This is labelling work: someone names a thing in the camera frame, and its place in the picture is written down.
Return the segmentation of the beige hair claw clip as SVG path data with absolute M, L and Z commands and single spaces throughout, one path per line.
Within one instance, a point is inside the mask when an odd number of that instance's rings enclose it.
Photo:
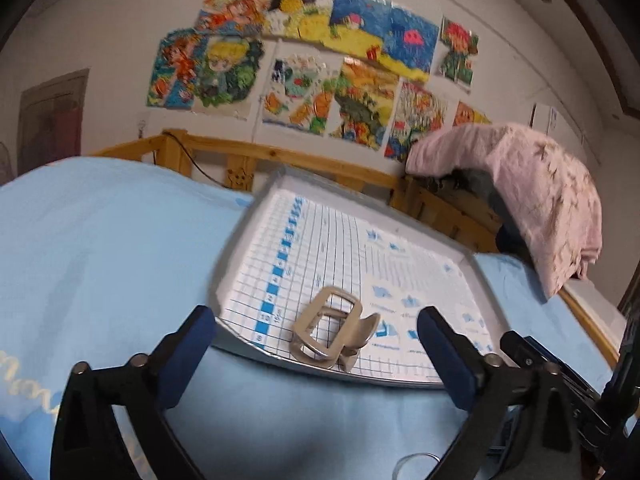
M 297 361 L 320 370 L 350 373 L 380 321 L 378 313 L 364 315 L 361 301 L 346 290 L 323 287 L 297 315 L 290 352 Z

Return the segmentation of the large silver bangle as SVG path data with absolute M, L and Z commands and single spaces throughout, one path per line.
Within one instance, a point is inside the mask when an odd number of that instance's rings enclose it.
M 392 479 L 426 479 L 439 462 L 440 457 L 430 452 L 419 452 L 406 455 L 401 457 L 394 466 Z

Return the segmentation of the light blue cartoon bedsheet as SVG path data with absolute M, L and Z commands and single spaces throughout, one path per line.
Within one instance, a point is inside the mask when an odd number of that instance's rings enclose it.
M 36 479 L 73 366 L 168 333 L 171 427 L 209 479 L 422 479 L 463 415 L 437 390 L 342 382 L 219 351 L 209 282 L 250 196 L 157 166 L 71 158 L 1 189 L 1 431 Z

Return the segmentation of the pink floral blanket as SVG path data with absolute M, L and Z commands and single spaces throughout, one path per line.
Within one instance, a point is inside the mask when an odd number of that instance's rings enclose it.
M 440 129 L 410 148 L 408 174 L 441 178 L 475 170 L 490 177 L 551 298 L 602 250 L 602 204 L 588 168 L 550 136 L 516 124 Z

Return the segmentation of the standing fan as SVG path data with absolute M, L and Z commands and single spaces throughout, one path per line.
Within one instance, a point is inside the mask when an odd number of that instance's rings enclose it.
M 6 185 L 15 178 L 11 156 L 6 144 L 0 142 L 0 185 Z

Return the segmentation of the grey shallow cardboard box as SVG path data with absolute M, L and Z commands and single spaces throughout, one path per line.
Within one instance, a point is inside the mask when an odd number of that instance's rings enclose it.
M 292 357 L 292 325 L 326 286 L 357 297 L 380 324 L 354 369 Z M 222 251 L 209 304 L 214 346 L 299 373 L 405 388 L 437 387 L 416 318 L 434 307 L 480 353 L 495 352 L 503 315 L 472 252 L 369 196 L 283 167 L 256 195 Z

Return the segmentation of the brown wooden door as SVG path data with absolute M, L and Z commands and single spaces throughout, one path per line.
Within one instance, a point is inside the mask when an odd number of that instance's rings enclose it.
M 79 156 L 89 70 L 47 80 L 21 94 L 17 128 L 17 174 Z

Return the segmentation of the wooden bed frame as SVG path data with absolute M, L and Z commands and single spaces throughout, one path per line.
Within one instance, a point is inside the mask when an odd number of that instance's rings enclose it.
M 270 145 L 192 136 L 184 130 L 165 130 L 157 136 L 104 148 L 96 154 L 100 157 L 131 160 L 132 162 L 141 162 L 145 155 L 154 154 L 156 162 L 160 166 L 190 178 L 192 169 L 196 166 L 193 158 L 193 154 L 196 152 L 224 156 L 226 159 L 224 186 L 235 191 L 250 192 L 253 188 L 253 178 L 258 162 L 274 162 L 308 170 L 313 174 L 324 174 L 332 181 L 354 192 L 362 191 L 368 184 L 384 188 L 384 190 L 390 191 L 390 206 L 398 210 L 406 208 L 406 196 L 411 186 L 402 177 L 391 176 L 378 170 L 340 162 L 336 159 L 308 155 Z M 620 358 L 620 352 L 606 338 L 602 328 L 597 326 L 594 316 L 588 313 L 586 307 L 564 289 L 560 291 L 558 299 L 560 305 L 557 308 L 539 307 L 535 309 L 532 296 L 506 294 L 500 301 L 500 307 L 507 318 L 515 313 L 570 313 L 598 348 L 608 366 L 614 367 Z

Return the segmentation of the colourful wall drawings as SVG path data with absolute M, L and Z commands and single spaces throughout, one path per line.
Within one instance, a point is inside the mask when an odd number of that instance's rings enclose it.
M 433 131 L 485 121 L 427 88 L 436 77 L 469 90 L 477 53 L 463 25 L 388 0 L 204 0 L 160 42 L 146 102 L 256 116 L 402 162 Z

